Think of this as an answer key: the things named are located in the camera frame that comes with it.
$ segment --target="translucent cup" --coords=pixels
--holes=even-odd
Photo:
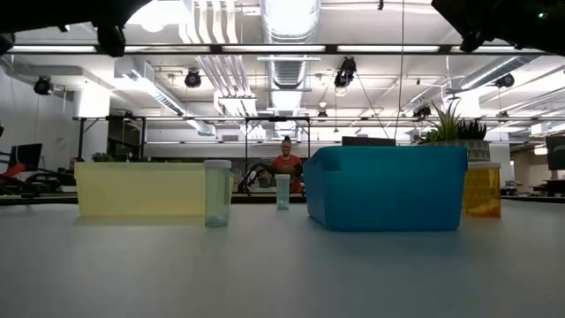
[[[290,204],[290,176],[276,175],[276,209],[289,209]]]
[[[230,168],[227,160],[206,160],[206,226],[228,225],[230,211]]]

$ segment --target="white table surface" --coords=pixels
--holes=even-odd
[[[202,219],[0,207],[0,317],[563,317],[565,205],[455,232],[339,233],[305,206]]]

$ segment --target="white lid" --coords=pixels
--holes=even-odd
[[[473,169],[500,169],[500,163],[469,163],[469,170]]]
[[[231,169],[231,161],[229,160],[206,160],[204,162],[206,169]]]

